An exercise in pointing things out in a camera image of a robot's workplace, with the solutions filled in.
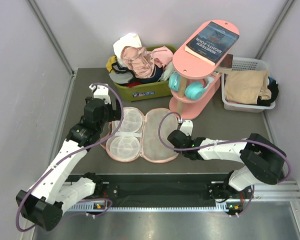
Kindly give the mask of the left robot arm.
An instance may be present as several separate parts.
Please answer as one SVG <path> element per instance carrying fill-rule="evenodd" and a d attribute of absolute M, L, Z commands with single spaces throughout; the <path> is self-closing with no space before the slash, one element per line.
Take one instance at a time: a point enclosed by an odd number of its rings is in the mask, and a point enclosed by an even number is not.
<path fill-rule="evenodd" d="M 88 172 L 73 185 L 62 189 L 63 184 L 79 161 L 104 142 L 100 138 L 107 123 L 123 121 L 123 103 L 117 97 L 116 109 L 103 96 L 87 97 L 83 115 L 66 135 L 64 142 L 42 176 L 27 190 L 20 190 L 15 199 L 18 205 L 15 226 L 21 233 L 32 229 L 22 228 L 20 218 L 30 221 L 46 231 L 53 230 L 63 214 L 86 197 L 99 198 L 104 191 L 103 182 L 96 174 Z"/>

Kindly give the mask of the pink satin bra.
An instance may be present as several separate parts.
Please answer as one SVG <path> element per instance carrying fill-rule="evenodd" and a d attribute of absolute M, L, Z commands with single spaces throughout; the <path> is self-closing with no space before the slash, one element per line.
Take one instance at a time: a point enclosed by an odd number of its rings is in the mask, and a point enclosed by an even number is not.
<path fill-rule="evenodd" d="M 120 55 L 127 68 L 133 71 L 138 79 L 148 79 L 155 71 L 153 54 L 146 47 L 125 46 Z"/>

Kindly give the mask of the floral mesh laundry bag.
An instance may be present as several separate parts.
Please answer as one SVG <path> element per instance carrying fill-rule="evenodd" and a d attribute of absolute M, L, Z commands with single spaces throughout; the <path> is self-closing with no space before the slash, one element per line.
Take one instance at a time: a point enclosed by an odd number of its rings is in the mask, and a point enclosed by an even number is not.
<path fill-rule="evenodd" d="M 128 163 L 141 157 L 151 163 L 161 164 L 173 161 L 179 155 L 165 145 L 176 130 L 179 118 L 170 114 L 167 108 L 155 108 L 143 114 L 138 108 L 124 107 L 123 122 L 118 131 L 104 138 L 101 147 L 115 161 Z"/>

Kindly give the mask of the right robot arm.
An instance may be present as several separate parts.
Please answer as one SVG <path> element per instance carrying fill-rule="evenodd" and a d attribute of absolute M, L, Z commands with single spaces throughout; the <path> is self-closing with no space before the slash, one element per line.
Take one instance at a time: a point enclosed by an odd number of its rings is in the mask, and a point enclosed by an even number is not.
<path fill-rule="evenodd" d="M 205 137 L 191 139 L 181 130 L 174 130 L 167 140 L 190 160 L 226 160 L 243 164 L 231 171 L 223 192 L 235 198 L 246 187 L 259 183 L 276 185 L 280 182 L 286 154 L 257 133 L 240 141 L 213 140 Z"/>

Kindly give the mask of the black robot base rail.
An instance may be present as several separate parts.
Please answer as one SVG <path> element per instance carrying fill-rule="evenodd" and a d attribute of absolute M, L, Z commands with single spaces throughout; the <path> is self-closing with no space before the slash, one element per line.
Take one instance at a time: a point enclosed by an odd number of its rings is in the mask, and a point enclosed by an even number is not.
<path fill-rule="evenodd" d="M 213 207 L 224 200 L 247 203 L 251 187 L 226 186 L 226 174 L 98 174 L 94 197 L 106 197 L 114 207 Z"/>

